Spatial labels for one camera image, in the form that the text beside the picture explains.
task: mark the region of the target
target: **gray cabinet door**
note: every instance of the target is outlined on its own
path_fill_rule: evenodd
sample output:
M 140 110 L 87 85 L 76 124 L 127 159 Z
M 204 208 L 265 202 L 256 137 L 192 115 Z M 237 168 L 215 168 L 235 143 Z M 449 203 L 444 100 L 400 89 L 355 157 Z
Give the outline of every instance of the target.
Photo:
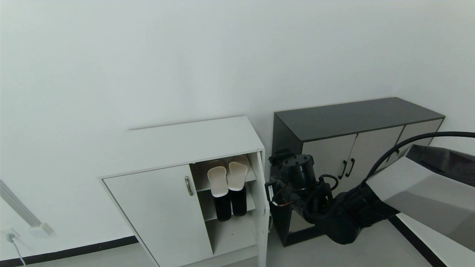
M 408 138 L 419 135 L 419 134 L 427 134 L 427 133 L 436 132 L 441 123 L 442 123 L 442 119 L 423 122 L 423 123 L 408 124 L 402 130 L 402 133 L 401 133 L 401 136 L 399 137 L 398 143 L 402 142 L 402 141 L 404 141 Z M 413 144 L 429 145 L 431 140 L 432 140 L 432 138 L 426 138 L 426 139 L 420 139 L 420 140 L 417 140 L 417 141 L 412 142 L 410 144 L 407 144 L 407 145 L 399 148 L 399 153 L 402 153 L 405 149 L 407 149 L 408 147 L 410 147 Z M 381 164 L 381 165 L 383 167 L 386 167 L 386 166 L 390 165 L 391 163 L 395 162 L 398 159 L 398 154 L 399 153 L 393 153 L 389 157 L 387 162 L 384 163 L 384 164 Z
M 344 161 L 348 165 L 348 157 L 352 151 L 356 134 L 344 135 L 329 139 L 322 139 L 304 143 L 302 154 L 313 157 L 313 171 L 318 178 L 322 174 L 331 174 L 338 177 L 345 169 Z M 333 180 L 325 179 L 326 182 L 334 185 Z
M 374 163 L 396 144 L 402 127 L 359 133 L 351 150 L 346 173 L 333 195 L 357 186 L 368 175 Z
M 160 267 L 182 266 L 213 256 L 189 165 L 104 182 Z

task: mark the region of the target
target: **slipper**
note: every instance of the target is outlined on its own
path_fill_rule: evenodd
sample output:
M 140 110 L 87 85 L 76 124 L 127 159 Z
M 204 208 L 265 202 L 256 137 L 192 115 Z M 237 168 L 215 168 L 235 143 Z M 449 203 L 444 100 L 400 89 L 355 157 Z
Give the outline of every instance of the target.
M 244 188 L 247 172 L 251 164 L 246 156 L 238 155 L 229 163 L 228 188 L 232 191 L 240 191 Z
M 226 182 L 226 168 L 220 160 L 212 161 L 209 165 L 208 180 L 211 187 L 211 194 L 215 198 L 222 197 L 228 193 Z
M 220 160 L 212 161 L 208 170 L 209 187 L 213 195 L 214 207 L 218 221 L 227 221 L 231 218 L 231 198 L 228 194 L 226 182 L 226 168 Z
M 228 188 L 235 216 L 244 216 L 247 213 L 244 184 L 249 168 L 249 160 L 243 155 L 233 157 L 229 163 Z

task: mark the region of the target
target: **white cable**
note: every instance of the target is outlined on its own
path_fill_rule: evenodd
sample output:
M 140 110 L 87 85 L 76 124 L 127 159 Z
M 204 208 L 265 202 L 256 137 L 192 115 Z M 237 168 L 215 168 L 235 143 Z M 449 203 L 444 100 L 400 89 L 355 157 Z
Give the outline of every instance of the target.
M 17 249 L 18 257 L 20 257 L 20 260 L 21 260 L 21 262 L 23 263 L 23 266 L 26 267 L 26 263 L 25 263 L 25 261 L 23 260 L 23 258 L 21 257 L 20 251 L 18 250 L 17 244 L 15 244 L 15 241 L 13 240 L 13 238 L 11 239 L 11 243 L 12 243 L 12 244 L 15 246 L 15 248 Z

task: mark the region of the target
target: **shoe cabinet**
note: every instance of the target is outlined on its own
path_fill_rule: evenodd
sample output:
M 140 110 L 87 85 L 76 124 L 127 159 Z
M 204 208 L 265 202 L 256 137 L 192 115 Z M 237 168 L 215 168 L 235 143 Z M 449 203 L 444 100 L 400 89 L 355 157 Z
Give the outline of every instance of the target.
M 129 131 L 99 177 L 159 267 L 220 267 L 257 256 L 266 265 L 269 204 L 264 146 L 245 116 Z M 245 155 L 247 213 L 217 220 L 207 177 L 212 160 Z

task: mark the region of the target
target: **gray floor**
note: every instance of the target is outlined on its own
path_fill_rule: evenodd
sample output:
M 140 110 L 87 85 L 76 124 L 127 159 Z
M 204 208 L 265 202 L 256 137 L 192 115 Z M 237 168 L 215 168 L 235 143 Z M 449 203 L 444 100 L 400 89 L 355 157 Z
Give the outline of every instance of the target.
M 256 267 L 251 258 L 226 267 Z M 33 267 L 154 267 L 139 244 L 113 248 L 77 257 L 29 265 Z M 318 237 L 289 247 L 282 247 L 275 232 L 269 234 L 269 267 L 399 267 L 431 265 L 388 222 L 364 229 L 349 245 L 339 245 L 327 237 Z

